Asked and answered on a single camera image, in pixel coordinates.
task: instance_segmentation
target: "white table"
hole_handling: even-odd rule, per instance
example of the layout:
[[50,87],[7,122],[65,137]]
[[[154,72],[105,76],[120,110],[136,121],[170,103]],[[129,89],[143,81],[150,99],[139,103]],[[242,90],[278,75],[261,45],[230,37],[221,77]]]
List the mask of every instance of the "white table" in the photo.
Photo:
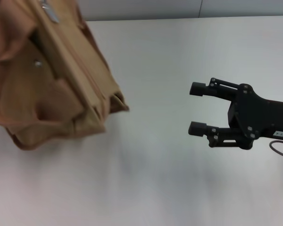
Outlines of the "white table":
[[17,150],[0,128],[0,225],[283,226],[283,157],[208,146],[229,102],[192,82],[249,83],[283,101],[283,16],[90,22],[131,108],[107,133]]

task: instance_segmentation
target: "metal rivet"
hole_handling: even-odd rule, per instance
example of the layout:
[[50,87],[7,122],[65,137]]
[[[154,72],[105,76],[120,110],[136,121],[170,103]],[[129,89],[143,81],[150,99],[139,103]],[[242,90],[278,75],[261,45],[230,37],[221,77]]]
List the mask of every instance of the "metal rivet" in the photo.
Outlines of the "metal rivet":
[[43,63],[42,63],[40,60],[35,60],[35,61],[34,61],[34,65],[35,65],[36,67],[42,67]]

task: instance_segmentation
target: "metal zipper pull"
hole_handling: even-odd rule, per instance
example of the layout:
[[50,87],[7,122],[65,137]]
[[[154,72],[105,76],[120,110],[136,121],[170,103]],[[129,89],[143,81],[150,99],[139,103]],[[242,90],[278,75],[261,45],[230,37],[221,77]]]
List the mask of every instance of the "metal zipper pull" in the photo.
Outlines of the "metal zipper pull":
[[48,17],[51,19],[52,22],[59,23],[59,19],[57,17],[57,14],[53,10],[53,8],[48,4],[47,0],[40,0],[41,6],[44,9],[45,13],[48,15]]

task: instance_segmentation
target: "tan canvas bag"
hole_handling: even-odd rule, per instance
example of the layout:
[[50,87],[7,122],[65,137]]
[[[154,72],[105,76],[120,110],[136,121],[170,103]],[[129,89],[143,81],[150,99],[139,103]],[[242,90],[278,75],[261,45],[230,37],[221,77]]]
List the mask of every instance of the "tan canvas bag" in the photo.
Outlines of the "tan canvas bag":
[[0,125],[24,150],[128,110],[75,0],[0,0]]

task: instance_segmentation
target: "gray wall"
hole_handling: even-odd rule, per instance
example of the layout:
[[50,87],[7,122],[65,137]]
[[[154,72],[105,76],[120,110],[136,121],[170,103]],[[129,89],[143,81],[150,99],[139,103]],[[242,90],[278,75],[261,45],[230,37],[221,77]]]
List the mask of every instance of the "gray wall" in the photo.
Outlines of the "gray wall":
[[283,0],[79,0],[86,20],[283,15]]

